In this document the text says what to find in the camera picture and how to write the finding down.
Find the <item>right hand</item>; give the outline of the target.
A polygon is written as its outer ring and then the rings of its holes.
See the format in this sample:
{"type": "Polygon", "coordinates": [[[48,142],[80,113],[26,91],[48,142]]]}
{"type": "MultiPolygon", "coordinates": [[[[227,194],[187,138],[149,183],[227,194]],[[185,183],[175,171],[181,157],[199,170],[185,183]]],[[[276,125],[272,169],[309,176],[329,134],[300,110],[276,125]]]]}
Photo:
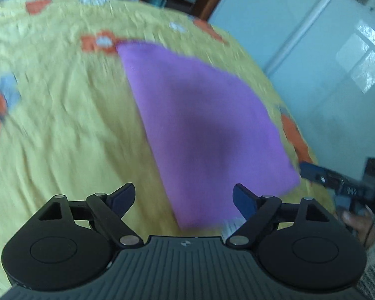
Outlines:
{"type": "Polygon", "coordinates": [[[365,249],[375,244],[375,215],[367,208],[361,215],[344,211],[341,215],[343,222],[357,234],[357,239],[365,249]]]}

